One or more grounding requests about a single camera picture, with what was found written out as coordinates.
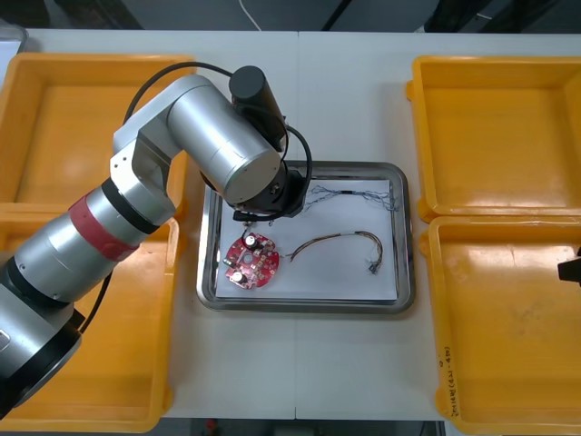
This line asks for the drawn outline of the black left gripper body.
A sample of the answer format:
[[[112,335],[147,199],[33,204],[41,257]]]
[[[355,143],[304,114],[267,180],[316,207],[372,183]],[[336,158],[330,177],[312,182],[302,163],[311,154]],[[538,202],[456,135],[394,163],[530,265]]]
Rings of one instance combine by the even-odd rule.
[[[273,180],[251,198],[252,220],[276,220],[296,215],[304,205],[310,184],[310,168],[305,175],[282,166]]]

